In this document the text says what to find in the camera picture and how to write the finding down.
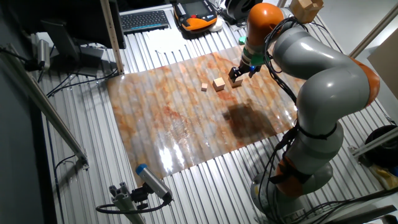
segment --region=computer screen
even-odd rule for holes
[[[43,19],[58,19],[66,23],[72,37],[112,47],[99,0],[9,0],[8,3],[21,27],[30,34],[46,31]],[[125,49],[118,4],[110,0],[109,6],[119,48]]]

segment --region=monitor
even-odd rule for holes
[[[96,75],[103,50],[80,45],[94,42],[112,47],[100,0],[8,0],[8,5],[28,34],[48,32],[58,53],[52,55],[51,70],[86,70],[85,75]],[[116,0],[109,0],[109,6],[119,48],[125,49]]]

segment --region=wooden post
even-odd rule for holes
[[[111,39],[113,54],[116,59],[116,66],[118,67],[119,74],[123,74],[124,73],[123,63],[120,56],[118,38],[116,37],[116,31],[114,30],[113,26],[113,19],[112,19],[111,8],[109,6],[109,0],[100,0],[100,1],[101,1],[102,11],[105,17],[106,28],[108,29],[109,38]]]

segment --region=blue cap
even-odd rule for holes
[[[139,175],[146,167],[148,167],[147,164],[141,164],[141,165],[137,166],[137,169],[136,169],[137,175]]]

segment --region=shiny plastic sheet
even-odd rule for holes
[[[241,52],[233,47],[107,82],[133,170],[146,163],[155,175],[165,177],[294,125],[294,103],[266,67],[231,88],[228,72],[238,66]],[[279,75],[296,94],[304,83]],[[216,92],[212,83],[219,77],[226,84]],[[206,92],[202,83],[208,84]]]

